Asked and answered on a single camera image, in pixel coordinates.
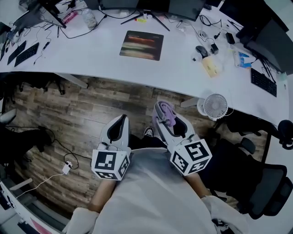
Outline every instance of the pink object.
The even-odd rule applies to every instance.
[[[36,221],[34,221],[31,218],[33,224],[35,225],[35,229],[40,233],[40,234],[52,234],[51,232],[49,232],[46,228],[44,228],[43,226],[41,226],[40,224],[38,224]]]
[[[70,22],[77,15],[78,15],[78,13],[76,11],[70,13],[69,15],[65,16],[65,18],[63,19],[63,23],[67,24],[68,22]]]

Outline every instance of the mouse pad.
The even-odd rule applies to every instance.
[[[159,61],[163,39],[164,36],[159,34],[128,31],[120,55]]]

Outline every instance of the cable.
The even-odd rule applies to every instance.
[[[206,18],[206,20],[208,21],[208,24],[206,24],[205,22],[204,22],[204,17]],[[220,19],[217,23],[211,23],[210,22],[210,20],[205,16],[205,15],[199,15],[199,18],[200,18],[200,20],[201,20],[201,22],[202,22],[202,24],[203,25],[205,25],[205,26],[212,26],[212,25],[215,25],[215,24],[218,24],[218,23],[221,23],[221,27],[222,27],[222,19]]]
[[[170,20],[169,20],[169,22],[172,24],[172,23],[178,23],[178,22],[180,22],[180,21],[173,21],[173,22],[171,22]]]
[[[38,26],[38,27],[40,27],[40,29],[38,30],[38,32],[42,29],[42,28],[44,28],[44,27],[46,27],[48,24],[45,24],[44,26]],[[36,34],[36,40],[31,44],[31,46],[35,43],[35,42],[37,42],[38,41],[38,32],[37,32],[37,34]]]
[[[64,175],[64,172],[63,172],[62,174],[52,175],[51,177],[49,177],[48,179],[46,179],[45,181],[43,181],[42,183],[40,183],[37,187],[35,187],[35,188],[33,188],[33,189],[30,189],[30,190],[27,190],[27,191],[23,192],[21,195],[17,196],[16,199],[18,199],[20,196],[22,196],[23,194],[25,194],[25,193],[27,193],[27,192],[29,192],[29,191],[32,191],[32,190],[37,189],[41,184],[43,184],[44,182],[47,182],[47,181],[48,181],[49,179],[51,179],[52,177],[54,177],[54,176],[62,176],[62,175]]]
[[[194,31],[196,32],[197,36],[198,36],[201,40],[203,40],[203,42],[206,42],[208,39],[211,39],[211,40],[215,43],[214,39],[212,39],[212,38],[210,38],[210,37],[208,37],[206,40],[204,40],[202,37],[200,37],[200,35],[198,35],[197,31],[195,30],[195,28],[194,28],[193,26],[192,26],[192,28],[193,28]]]
[[[238,27],[243,27],[243,26],[241,26],[241,25],[235,24],[235,23],[232,22],[232,21],[230,21],[230,23],[231,23],[231,24],[234,24],[234,25],[236,25],[236,26],[238,26]]]
[[[104,18],[106,18],[106,17],[107,17],[107,15],[104,15],[104,17],[101,19],[101,21],[100,21],[100,22],[97,24],[97,26],[95,26],[92,30],[90,30],[90,31],[88,31],[88,32],[86,32],[86,33],[84,33],[84,34],[82,34],[82,35],[78,35],[78,36],[76,36],[76,37],[68,37],[68,36],[63,32],[63,30],[62,30],[61,27],[60,27],[60,30],[63,32],[63,34],[64,34],[68,39],[74,39],[74,38],[77,38],[77,37],[84,36],[84,35],[90,33],[91,31],[95,30],[95,29],[99,26],[99,24],[102,22],[102,20],[103,20]]]
[[[106,16],[109,16],[111,18],[114,18],[114,19],[125,19],[127,17],[130,17],[131,15],[133,15],[134,13],[136,12],[136,10],[134,12],[132,12],[129,16],[125,16],[125,17],[122,17],[122,18],[119,18],[119,17],[114,17],[114,16],[110,16],[110,15],[107,15],[106,13],[102,12],[104,15]]]
[[[19,47],[19,42],[20,42],[20,40],[22,39],[22,33],[23,33],[23,31],[20,33],[20,36],[19,36],[19,40],[18,40],[18,42],[17,42],[17,47]]]
[[[276,84],[276,81],[275,81],[274,77],[271,74],[271,68],[270,68],[270,66],[268,64],[268,61],[264,60],[264,59],[260,59],[260,61],[261,61],[262,65],[264,66],[264,69],[266,70],[266,73],[268,74],[268,76],[271,77],[273,82]]]
[[[50,29],[47,29],[48,31],[50,31],[50,33],[46,36],[46,39],[48,39],[48,40],[50,40],[49,41],[49,43],[51,42],[51,38],[48,38],[48,36],[51,34],[51,30]],[[36,58],[36,60],[33,62],[33,65],[35,65],[36,64],[36,61],[40,58],[40,57],[42,57],[43,56],[43,50],[41,50],[41,55],[40,56],[38,56],[37,58]]]
[[[266,69],[265,69],[264,67],[262,67],[261,70],[262,70],[262,73],[263,73],[264,75],[267,74],[266,77],[267,77],[268,79],[271,79],[270,76],[269,76],[269,74],[266,72]]]
[[[27,31],[24,33],[23,37],[26,37],[31,32],[31,28],[29,27]]]
[[[232,104],[232,108],[233,108],[233,110],[232,110],[232,112],[231,112],[230,114],[228,114],[228,115],[225,115],[225,117],[226,117],[226,116],[229,116],[229,115],[232,115],[232,114],[233,114],[233,112],[234,112],[234,104],[233,104],[233,101],[232,101],[232,94],[231,94],[231,90],[230,90],[230,89],[229,89],[229,93],[230,93],[231,104]]]
[[[75,155],[80,156],[80,157],[85,158],[85,159],[89,159],[88,157],[82,156],[82,155],[80,155],[80,154],[73,153],[70,149],[66,148],[63,144],[61,144],[61,142],[60,142],[59,140],[55,139],[54,141],[57,141],[57,142],[58,142],[63,148],[65,148],[66,150],[68,150],[68,151],[70,152],[70,153],[68,153],[68,154],[65,154],[64,157],[63,157],[63,161],[64,161],[65,163],[66,163],[65,157],[66,157],[67,155],[72,154],[72,156],[76,159],[77,167],[76,167],[76,168],[72,168],[72,167],[71,167],[71,169],[76,170],[76,169],[79,168],[79,162],[78,162],[78,159],[77,159],[77,157],[76,157]]]
[[[72,12],[75,12],[75,11],[81,11],[81,10],[84,10],[84,9],[87,9],[88,7],[85,7],[85,8],[81,8],[81,9],[77,9],[77,10],[72,10],[72,11],[70,11],[70,12],[68,12],[64,17],[63,17],[63,19],[62,20],[64,20],[65,19],[65,17],[66,16],[68,16],[70,13],[72,13]]]

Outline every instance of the black pants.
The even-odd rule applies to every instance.
[[[130,135],[129,147],[131,149],[167,148],[167,146],[159,138],[145,136],[143,139],[139,139],[135,135]]]

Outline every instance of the shoe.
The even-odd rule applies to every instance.
[[[154,136],[154,130],[152,127],[147,127],[145,129],[145,133],[143,134],[145,137],[148,136],[148,137],[153,137]]]

